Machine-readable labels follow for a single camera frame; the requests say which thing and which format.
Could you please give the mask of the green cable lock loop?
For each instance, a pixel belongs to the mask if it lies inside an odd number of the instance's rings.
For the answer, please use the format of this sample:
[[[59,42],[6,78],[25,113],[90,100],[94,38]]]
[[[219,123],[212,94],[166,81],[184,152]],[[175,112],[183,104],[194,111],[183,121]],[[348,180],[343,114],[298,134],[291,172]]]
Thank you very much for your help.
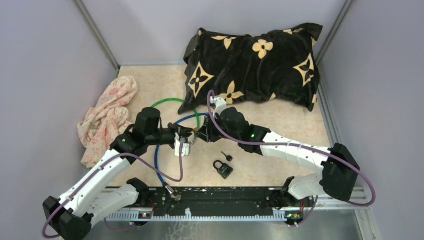
[[[180,99],[180,98],[165,98],[165,99],[162,99],[162,100],[159,100],[159,101],[155,102],[150,107],[151,108],[156,108],[158,105],[161,105],[161,104],[166,103],[166,102],[180,102],[180,103],[183,103],[184,100],[183,99]],[[181,122],[184,122],[184,121],[186,121],[188,119],[195,118],[196,119],[196,126],[197,127],[200,127],[200,123],[201,123],[201,121],[200,121],[200,114],[197,112],[196,109],[194,109],[193,112],[194,112],[194,114],[189,115],[189,116],[186,116],[186,117],[183,117],[180,120],[178,120],[177,122],[181,123]],[[160,131],[163,132],[165,129],[163,128],[162,120],[160,120],[159,126],[160,126],[160,128],[159,128]]]

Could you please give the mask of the black Kaijing padlock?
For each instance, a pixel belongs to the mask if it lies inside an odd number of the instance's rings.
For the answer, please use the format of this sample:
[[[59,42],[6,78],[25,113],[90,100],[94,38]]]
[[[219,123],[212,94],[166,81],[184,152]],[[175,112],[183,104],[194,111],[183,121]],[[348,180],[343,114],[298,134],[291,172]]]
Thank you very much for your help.
[[[229,166],[227,163],[224,163],[220,160],[215,160],[213,162],[213,167],[216,169],[217,173],[225,180],[234,171],[234,169],[231,166]]]

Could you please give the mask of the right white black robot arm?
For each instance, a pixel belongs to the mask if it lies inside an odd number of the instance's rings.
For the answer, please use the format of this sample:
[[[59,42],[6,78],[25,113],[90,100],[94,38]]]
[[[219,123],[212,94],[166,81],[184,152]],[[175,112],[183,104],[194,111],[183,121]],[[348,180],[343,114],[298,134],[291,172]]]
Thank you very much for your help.
[[[266,127],[250,124],[234,107],[215,118],[207,115],[196,135],[207,143],[232,140],[248,153],[281,158],[313,171],[286,180],[281,199],[287,206],[320,195],[349,202],[358,179],[360,167],[345,145],[317,147],[289,139]]]

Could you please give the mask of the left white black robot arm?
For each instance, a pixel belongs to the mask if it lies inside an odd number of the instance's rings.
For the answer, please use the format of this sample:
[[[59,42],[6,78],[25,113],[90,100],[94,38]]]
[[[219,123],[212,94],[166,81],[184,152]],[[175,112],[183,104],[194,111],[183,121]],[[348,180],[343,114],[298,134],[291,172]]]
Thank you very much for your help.
[[[141,162],[158,175],[173,182],[184,178],[183,157],[189,155],[189,137],[192,128],[170,123],[162,125],[161,112],[146,107],[138,113],[135,123],[118,135],[99,162],[74,186],[59,197],[48,197],[43,202],[46,221],[41,234],[45,239],[62,237],[65,240],[82,240],[91,229],[110,214],[130,205],[144,207],[149,203],[149,187],[138,178],[106,197],[99,194],[118,175]],[[174,178],[142,159],[151,146],[168,145],[176,150],[179,158],[179,177]]]

